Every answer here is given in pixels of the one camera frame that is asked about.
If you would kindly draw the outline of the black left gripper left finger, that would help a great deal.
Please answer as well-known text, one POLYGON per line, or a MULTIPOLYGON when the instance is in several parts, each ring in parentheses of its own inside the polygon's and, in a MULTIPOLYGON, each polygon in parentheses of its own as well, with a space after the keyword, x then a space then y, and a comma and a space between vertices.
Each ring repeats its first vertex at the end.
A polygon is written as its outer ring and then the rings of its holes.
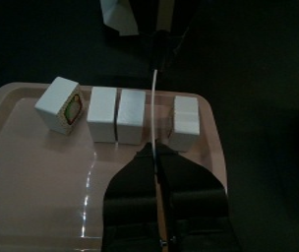
POLYGON ((161 252, 152 147, 112 177, 104 196, 103 252, 161 252))

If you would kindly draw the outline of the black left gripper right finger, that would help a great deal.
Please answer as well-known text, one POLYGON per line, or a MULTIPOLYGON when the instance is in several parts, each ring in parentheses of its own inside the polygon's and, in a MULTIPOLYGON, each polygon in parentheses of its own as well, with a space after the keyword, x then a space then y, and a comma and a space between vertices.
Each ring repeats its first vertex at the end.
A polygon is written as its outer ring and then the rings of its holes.
POLYGON ((156 146, 170 252, 242 252, 224 187, 211 171, 156 146))

